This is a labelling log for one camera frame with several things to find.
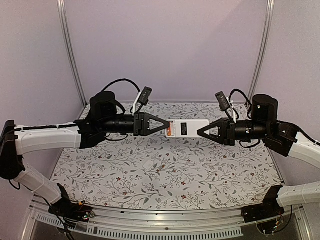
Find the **floral pattern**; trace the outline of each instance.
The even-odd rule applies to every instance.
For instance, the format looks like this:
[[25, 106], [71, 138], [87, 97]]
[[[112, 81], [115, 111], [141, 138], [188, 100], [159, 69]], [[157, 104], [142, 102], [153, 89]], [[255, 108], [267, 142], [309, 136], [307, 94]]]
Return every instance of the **floral pattern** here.
[[[124, 104], [126, 110], [131, 108]], [[236, 104], [240, 118], [247, 110]], [[216, 103], [149, 103], [142, 109], [163, 119], [225, 117]], [[82, 118], [89, 112], [86, 107]], [[108, 138], [121, 139], [112, 134]], [[144, 168], [151, 161], [151, 168]], [[129, 136], [88, 149], [64, 149], [52, 181], [73, 201], [126, 209], [202, 210], [260, 203], [281, 183], [263, 144], [251, 149], [204, 138]]]

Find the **white panel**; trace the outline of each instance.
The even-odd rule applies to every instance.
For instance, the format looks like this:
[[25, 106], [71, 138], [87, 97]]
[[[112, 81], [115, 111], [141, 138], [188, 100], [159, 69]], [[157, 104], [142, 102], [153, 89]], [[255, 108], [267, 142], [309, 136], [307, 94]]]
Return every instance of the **white panel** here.
[[[86, 97], [128, 78], [155, 101], [215, 101], [248, 91], [266, 0], [68, 0], [66, 12]], [[133, 101], [128, 83], [113, 87]], [[235, 100], [242, 98], [235, 94]]]
[[[61, 31], [57, 1], [5, 0], [0, 7], [0, 131], [73, 121], [81, 111]], [[26, 163], [50, 176], [59, 150], [27, 154]], [[0, 239], [17, 240], [32, 194], [0, 179]]]
[[[265, 59], [256, 93], [278, 99], [278, 118], [300, 126], [320, 140], [320, 1], [276, 0]], [[288, 185], [320, 181], [320, 170], [275, 155]], [[319, 205], [308, 215], [314, 239], [320, 239]]]

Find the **black label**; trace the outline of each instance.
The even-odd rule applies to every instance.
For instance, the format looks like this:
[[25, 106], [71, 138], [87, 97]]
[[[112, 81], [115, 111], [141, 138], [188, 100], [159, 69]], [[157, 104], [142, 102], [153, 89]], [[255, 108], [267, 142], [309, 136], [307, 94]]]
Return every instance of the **black label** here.
[[187, 132], [187, 123], [186, 123], [186, 122], [182, 122], [182, 123], [181, 123], [181, 135], [182, 135], [182, 136], [188, 135], [188, 132]]

